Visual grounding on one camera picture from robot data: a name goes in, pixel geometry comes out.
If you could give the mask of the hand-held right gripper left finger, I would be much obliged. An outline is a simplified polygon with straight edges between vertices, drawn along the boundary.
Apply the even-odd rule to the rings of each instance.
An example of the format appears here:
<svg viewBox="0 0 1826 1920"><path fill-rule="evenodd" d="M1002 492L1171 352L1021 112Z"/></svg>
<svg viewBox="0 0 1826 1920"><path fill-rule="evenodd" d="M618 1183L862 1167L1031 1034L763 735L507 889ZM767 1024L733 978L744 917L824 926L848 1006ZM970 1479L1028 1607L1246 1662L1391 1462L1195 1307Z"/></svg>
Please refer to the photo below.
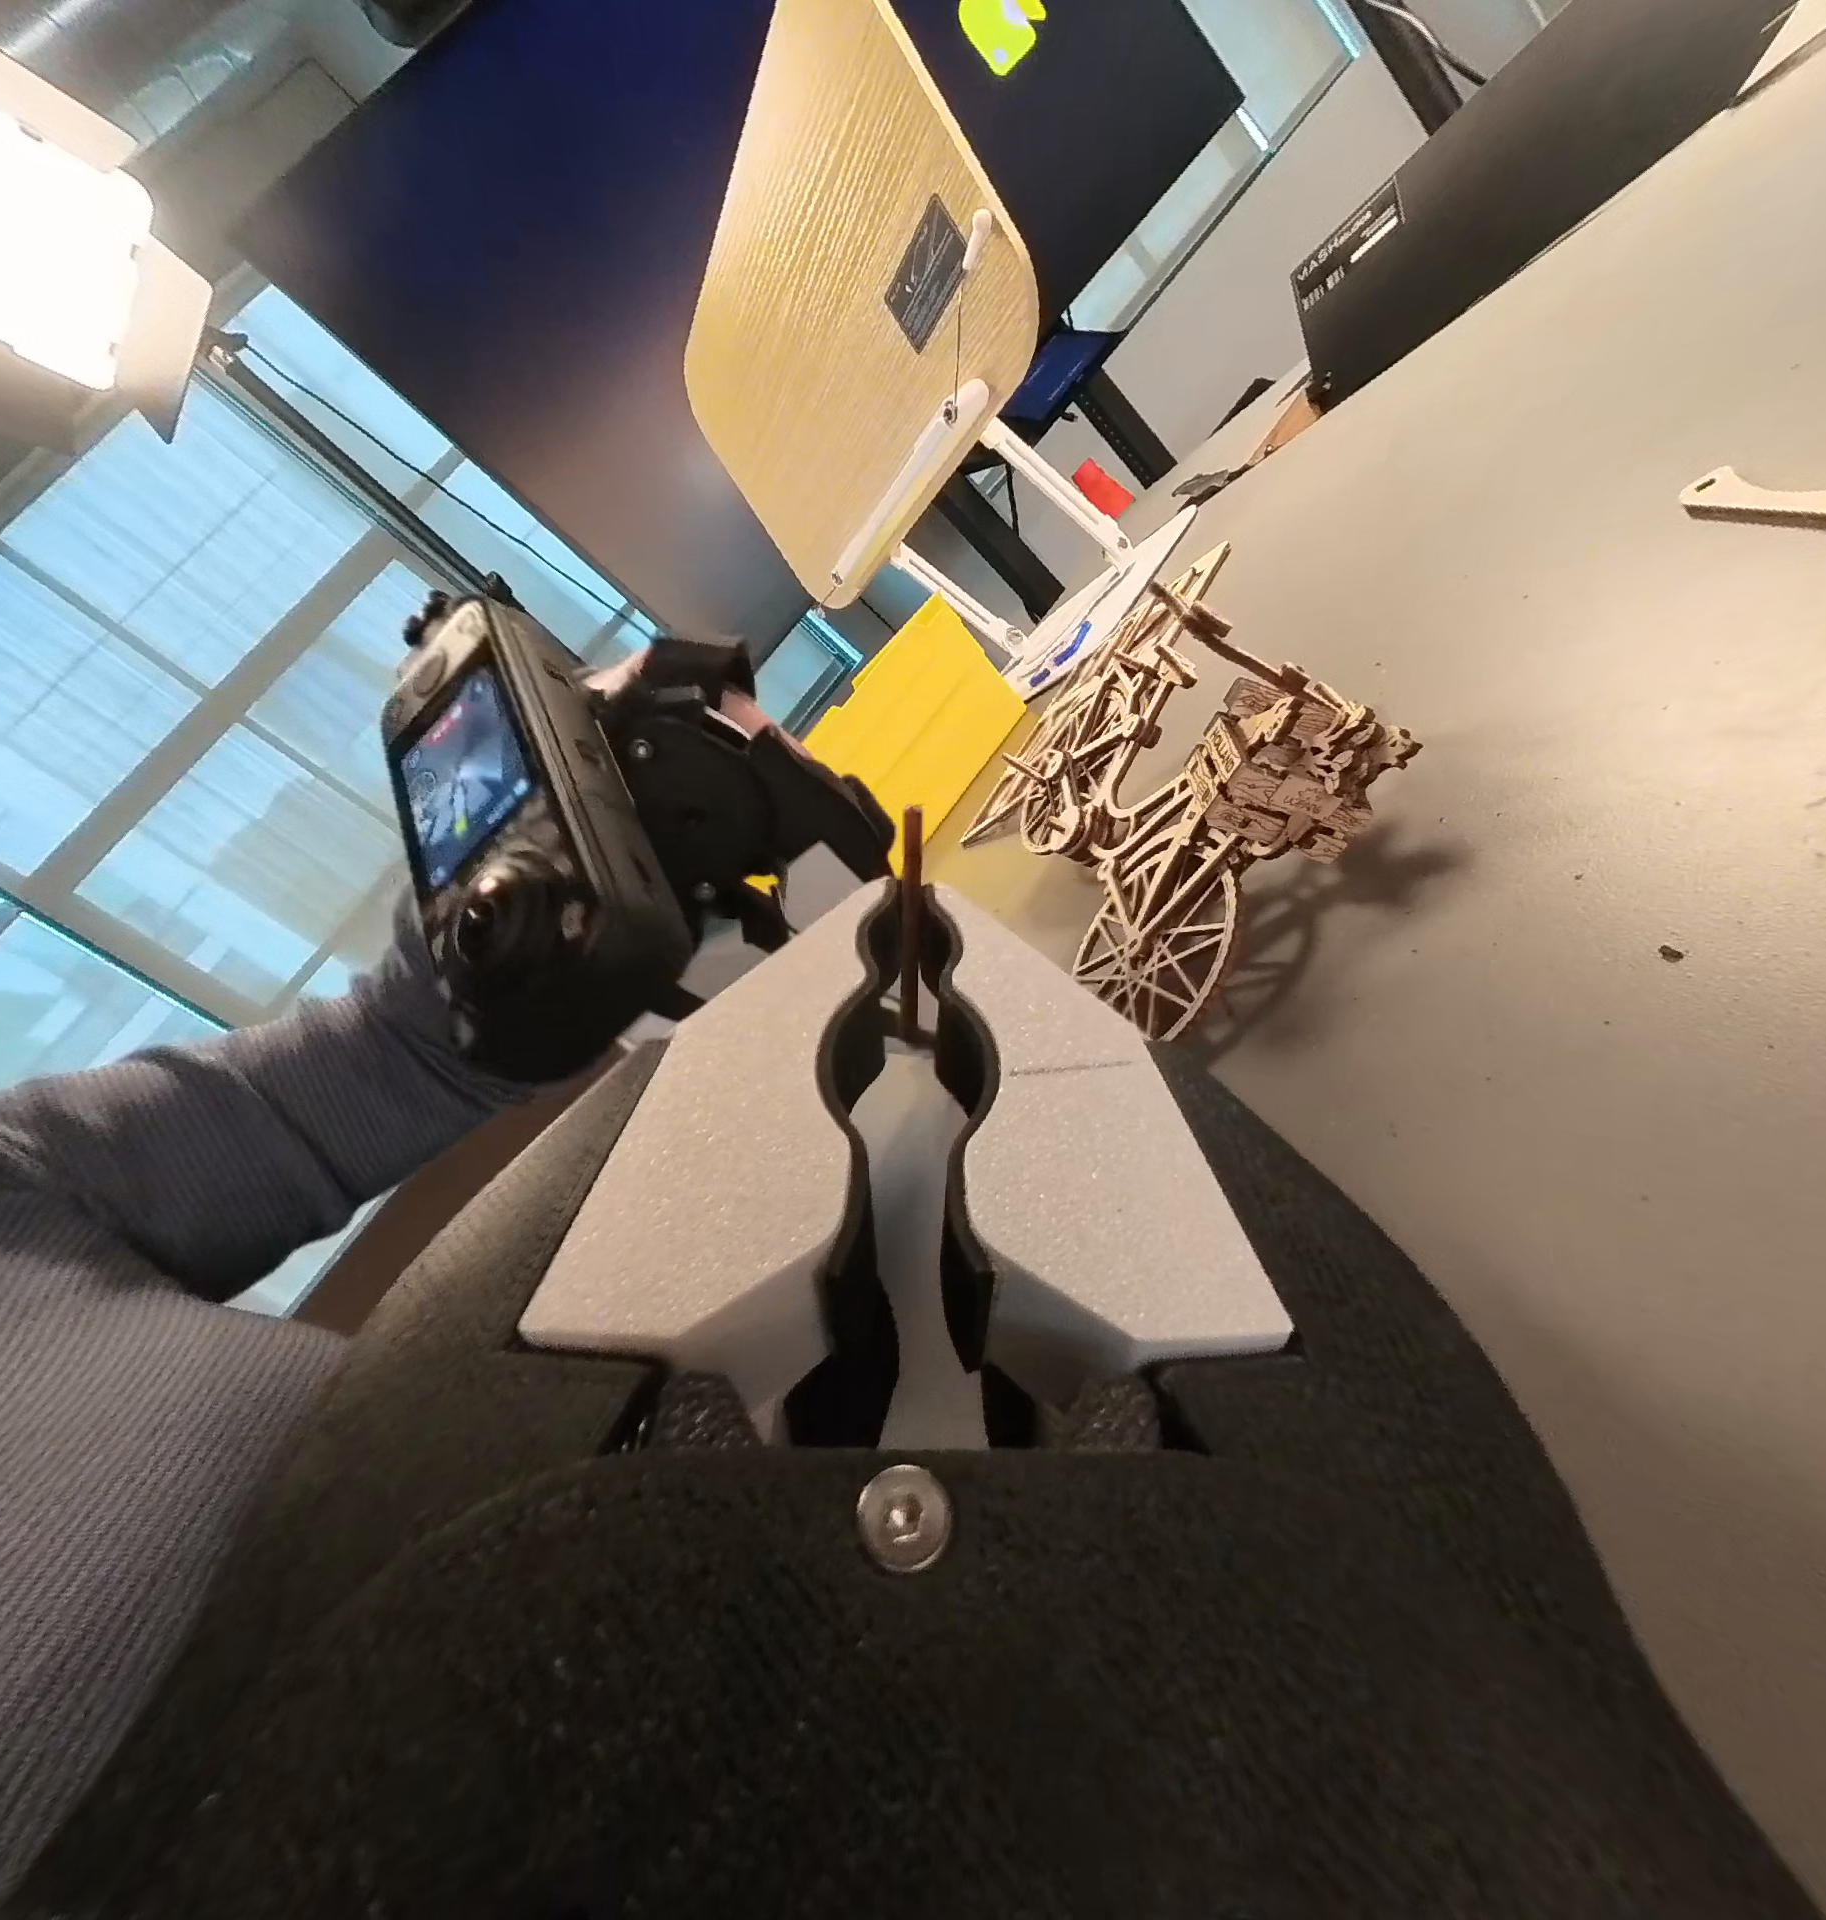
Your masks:
<svg viewBox="0 0 1826 1920"><path fill-rule="evenodd" d="M899 1380L869 1146L899 889L875 882L687 1018L519 1323L541 1350L731 1383L803 1446L873 1446Z"/></svg>

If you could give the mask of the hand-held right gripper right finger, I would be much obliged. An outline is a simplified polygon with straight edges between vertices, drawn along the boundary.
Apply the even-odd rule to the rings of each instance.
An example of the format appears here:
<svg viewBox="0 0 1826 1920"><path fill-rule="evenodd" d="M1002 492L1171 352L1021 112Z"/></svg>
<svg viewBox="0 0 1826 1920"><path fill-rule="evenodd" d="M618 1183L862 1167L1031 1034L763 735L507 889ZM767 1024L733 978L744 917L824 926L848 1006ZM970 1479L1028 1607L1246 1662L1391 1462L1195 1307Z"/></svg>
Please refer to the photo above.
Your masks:
<svg viewBox="0 0 1826 1920"><path fill-rule="evenodd" d="M1151 1044L948 886L926 889L945 1153L942 1292L988 1444L1292 1321Z"/></svg>

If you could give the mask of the person's left forearm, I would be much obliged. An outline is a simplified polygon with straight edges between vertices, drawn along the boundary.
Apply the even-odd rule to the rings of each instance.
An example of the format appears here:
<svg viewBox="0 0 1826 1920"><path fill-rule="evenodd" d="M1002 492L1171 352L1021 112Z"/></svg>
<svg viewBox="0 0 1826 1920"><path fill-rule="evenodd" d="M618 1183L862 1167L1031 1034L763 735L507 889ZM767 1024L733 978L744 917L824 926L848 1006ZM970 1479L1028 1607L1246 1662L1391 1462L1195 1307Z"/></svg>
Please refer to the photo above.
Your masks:
<svg viewBox="0 0 1826 1920"><path fill-rule="evenodd" d="M154 1276L228 1303L536 1095L463 1056L401 887L348 992L0 1094L0 1281Z"/></svg>

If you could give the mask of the wooden bicycle model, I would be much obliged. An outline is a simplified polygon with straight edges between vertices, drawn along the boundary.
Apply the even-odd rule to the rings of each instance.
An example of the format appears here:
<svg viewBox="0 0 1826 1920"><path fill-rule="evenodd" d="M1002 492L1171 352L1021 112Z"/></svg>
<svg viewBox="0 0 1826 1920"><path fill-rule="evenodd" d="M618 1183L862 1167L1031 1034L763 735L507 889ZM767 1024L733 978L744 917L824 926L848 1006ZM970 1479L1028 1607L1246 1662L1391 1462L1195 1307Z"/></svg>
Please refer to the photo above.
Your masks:
<svg viewBox="0 0 1826 1920"><path fill-rule="evenodd" d="M1016 830L1031 856L1094 870L1094 922L1071 978L1150 1042L1174 1042L1227 987L1242 879L1304 856L1334 865L1369 821L1368 789L1422 744L1305 669L1244 650L1208 602L1230 545L1151 584L1055 693L1023 753L961 837ZM1195 652L1237 666L1184 768L1137 805L1121 789L1161 739L1171 700L1199 684Z"/></svg>

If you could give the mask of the yellow plastic bin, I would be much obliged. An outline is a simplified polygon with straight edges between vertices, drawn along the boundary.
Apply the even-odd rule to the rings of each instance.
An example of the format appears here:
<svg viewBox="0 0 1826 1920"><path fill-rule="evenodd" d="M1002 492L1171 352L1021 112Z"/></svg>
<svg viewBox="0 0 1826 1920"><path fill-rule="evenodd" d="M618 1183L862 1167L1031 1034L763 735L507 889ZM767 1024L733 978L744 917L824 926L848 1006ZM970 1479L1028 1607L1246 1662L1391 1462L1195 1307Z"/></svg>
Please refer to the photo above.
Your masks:
<svg viewBox="0 0 1826 1920"><path fill-rule="evenodd" d="M920 807L935 828L1027 719L974 631L932 597L820 719L803 751L857 778L891 825Z"/></svg>

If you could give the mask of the white stand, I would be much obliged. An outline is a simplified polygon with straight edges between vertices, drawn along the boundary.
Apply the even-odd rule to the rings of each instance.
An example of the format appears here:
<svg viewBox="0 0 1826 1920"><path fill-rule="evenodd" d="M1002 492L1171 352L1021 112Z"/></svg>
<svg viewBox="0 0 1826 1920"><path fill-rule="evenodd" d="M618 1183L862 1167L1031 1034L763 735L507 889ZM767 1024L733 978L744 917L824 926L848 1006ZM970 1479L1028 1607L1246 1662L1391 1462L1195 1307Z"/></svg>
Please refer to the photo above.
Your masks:
<svg viewBox="0 0 1826 1920"><path fill-rule="evenodd" d="M1040 616L1031 628L996 616L938 567L920 557L908 543L911 527L944 494L944 484L959 476L972 450L1002 456L1101 553L1101 575L1060 613ZM1184 511L1167 531L1131 541L1117 519L1100 512L1067 476L1049 468L1000 421L986 380L970 377L937 405L883 494L833 549L824 602L848 604L890 567L942 601L993 652L1007 684L1031 697L1069 678L1081 659L1133 611L1188 531L1190 519L1191 512Z"/></svg>

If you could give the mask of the person's torso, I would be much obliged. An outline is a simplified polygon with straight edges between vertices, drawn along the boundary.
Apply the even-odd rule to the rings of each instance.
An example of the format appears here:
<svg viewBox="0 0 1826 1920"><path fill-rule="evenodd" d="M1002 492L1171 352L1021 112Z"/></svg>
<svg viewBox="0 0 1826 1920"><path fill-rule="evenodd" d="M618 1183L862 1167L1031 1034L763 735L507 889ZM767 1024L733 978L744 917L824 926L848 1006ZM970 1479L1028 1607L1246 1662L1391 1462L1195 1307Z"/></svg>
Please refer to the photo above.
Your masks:
<svg viewBox="0 0 1826 1920"><path fill-rule="evenodd" d="M0 1900L130 1730L344 1357L0 1191Z"/></svg>

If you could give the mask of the ceiling light panel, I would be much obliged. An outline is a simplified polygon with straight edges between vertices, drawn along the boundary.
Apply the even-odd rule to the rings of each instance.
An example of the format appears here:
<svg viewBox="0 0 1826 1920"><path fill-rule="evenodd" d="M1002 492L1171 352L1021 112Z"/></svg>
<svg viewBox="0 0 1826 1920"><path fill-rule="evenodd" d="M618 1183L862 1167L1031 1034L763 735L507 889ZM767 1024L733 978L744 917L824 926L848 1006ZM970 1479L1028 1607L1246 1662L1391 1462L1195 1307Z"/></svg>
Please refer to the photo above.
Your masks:
<svg viewBox="0 0 1826 1920"><path fill-rule="evenodd" d="M0 432L79 452L96 421L170 441L210 283L154 232L135 142L0 52Z"/></svg>

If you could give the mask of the curved wooden strip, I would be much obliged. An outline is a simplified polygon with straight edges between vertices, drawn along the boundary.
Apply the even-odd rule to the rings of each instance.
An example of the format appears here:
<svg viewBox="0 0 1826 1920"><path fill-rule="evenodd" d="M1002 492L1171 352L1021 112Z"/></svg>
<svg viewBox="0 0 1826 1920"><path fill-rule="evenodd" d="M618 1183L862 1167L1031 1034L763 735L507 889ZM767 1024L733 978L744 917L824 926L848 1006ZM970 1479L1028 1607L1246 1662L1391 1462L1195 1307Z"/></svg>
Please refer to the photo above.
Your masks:
<svg viewBox="0 0 1826 1920"><path fill-rule="evenodd" d="M1826 489L1767 489L1735 468L1715 468L1696 479L1676 502L1700 519L1826 527Z"/></svg>

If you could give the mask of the black flat box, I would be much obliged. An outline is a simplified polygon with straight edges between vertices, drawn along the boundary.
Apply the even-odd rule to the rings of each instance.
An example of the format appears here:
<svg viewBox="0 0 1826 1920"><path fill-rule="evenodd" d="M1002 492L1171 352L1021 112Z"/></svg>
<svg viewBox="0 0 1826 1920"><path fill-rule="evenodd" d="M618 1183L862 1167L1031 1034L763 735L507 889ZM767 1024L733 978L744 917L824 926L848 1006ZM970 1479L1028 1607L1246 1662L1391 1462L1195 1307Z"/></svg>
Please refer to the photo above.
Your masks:
<svg viewBox="0 0 1826 1920"><path fill-rule="evenodd" d="M1319 412L1520 275L1722 112L1789 5L1573 2L1292 271Z"/></svg>

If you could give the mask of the large dark wall screen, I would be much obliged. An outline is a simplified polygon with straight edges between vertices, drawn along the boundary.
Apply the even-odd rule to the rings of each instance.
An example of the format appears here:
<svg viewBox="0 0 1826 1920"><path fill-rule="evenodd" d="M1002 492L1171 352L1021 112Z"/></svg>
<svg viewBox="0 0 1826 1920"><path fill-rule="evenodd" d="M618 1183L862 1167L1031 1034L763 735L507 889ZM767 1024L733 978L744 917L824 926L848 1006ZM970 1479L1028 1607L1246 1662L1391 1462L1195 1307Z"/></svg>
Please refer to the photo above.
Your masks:
<svg viewBox="0 0 1826 1920"><path fill-rule="evenodd" d="M1188 5L891 5L1052 326L1248 92ZM779 5L459 14L238 221L245 259L663 631L767 659L811 589L687 341Z"/></svg>

